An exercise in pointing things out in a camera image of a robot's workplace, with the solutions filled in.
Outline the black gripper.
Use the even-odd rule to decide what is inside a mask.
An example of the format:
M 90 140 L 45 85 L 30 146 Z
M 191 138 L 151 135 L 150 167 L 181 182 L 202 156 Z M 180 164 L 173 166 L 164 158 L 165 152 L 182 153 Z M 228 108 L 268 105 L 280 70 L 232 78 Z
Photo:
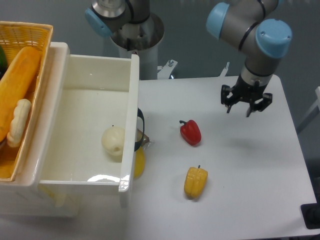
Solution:
M 251 113 L 263 112 L 273 102 L 273 94 L 264 93 L 266 86 L 258 78 L 245 78 L 240 74 L 233 87 L 225 84 L 221 86 L 221 104 L 227 108 L 226 113 L 229 114 L 232 106 L 238 102 L 249 103 L 246 111 L 248 118 Z

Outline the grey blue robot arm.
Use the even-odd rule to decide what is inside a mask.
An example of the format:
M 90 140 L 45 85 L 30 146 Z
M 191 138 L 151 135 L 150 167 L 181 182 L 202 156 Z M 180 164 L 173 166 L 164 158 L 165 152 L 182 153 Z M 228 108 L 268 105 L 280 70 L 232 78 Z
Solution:
M 248 103 L 250 115 L 272 103 L 273 96 L 265 89 L 292 40 L 292 30 L 285 22 L 268 18 L 279 5 L 278 0 L 241 0 L 235 5 L 220 2 L 210 11 L 206 30 L 246 57 L 235 85 L 221 87 L 221 103 L 227 109 Z M 145 51 L 158 56 L 165 29 L 150 11 L 149 1 L 94 0 L 84 15 L 90 27 L 99 36 L 111 38 L 124 56 Z

